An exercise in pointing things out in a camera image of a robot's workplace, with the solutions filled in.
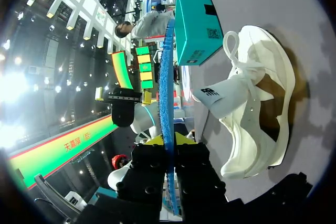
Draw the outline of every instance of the white sneaker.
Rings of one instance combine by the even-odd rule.
[[[235,39],[232,52],[227,45],[230,36]],[[284,158],[294,71],[280,44],[259,27],[244,26],[239,35],[228,32],[223,47],[233,65],[228,79],[194,91],[193,96],[232,134],[233,147],[222,176],[250,177],[280,165]]]

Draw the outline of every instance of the gray table surface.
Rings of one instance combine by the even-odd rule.
[[[336,37],[318,0],[213,0],[226,33],[244,25],[260,26],[284,46],[295,70],[296,87],[289,108],[292,134],[283,163],[258,176],[224,180],[227,197],[248,202],[287,174],[303,172],[316,185],[334,147],[336,133]],[[231,64],[223,50],[200,67],[190,67],[193,89],[225,80]],[[195,103],[196,138],[207,144],[220,175],[232,137],[206,107]]]

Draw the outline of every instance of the green screen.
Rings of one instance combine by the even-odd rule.
[[[147,55],[149,54],[149,47],[137,47],[136,51],[137,55]]]
[[[152,65],[150,63],[139,64],[140,72],[152,71]]]
[[[151,88],[153,88],[153,81],[152,80],[142,81],[141,82],[141,88],[142,89],[151,89]]]

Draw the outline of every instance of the gray shirt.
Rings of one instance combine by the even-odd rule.
[[[132,29],[133,38],[147,38],[153,36],[163,36],[166,33],[168,22],[174,18],[172,10],[165,13],[158,13],[153,10],[146,13],[139,19],[137,24]]]

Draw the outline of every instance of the teal shoe box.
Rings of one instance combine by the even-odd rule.
[[[177,64],[198,66],[223,46],[223,32],[211,0],[176,0]]]

